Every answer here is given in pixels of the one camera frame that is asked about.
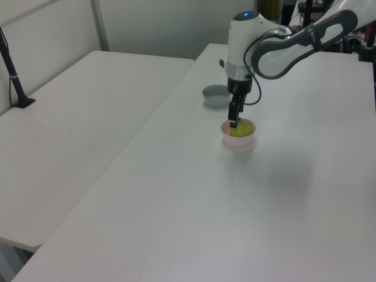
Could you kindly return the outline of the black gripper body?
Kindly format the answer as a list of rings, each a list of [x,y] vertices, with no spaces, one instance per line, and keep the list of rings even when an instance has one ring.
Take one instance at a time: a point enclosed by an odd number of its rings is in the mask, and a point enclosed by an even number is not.
[[[234,80],[234,79],[228,78],[227,90],[233,96],[245,96],[251,92],[252,83],[253,83],[252,79]]]

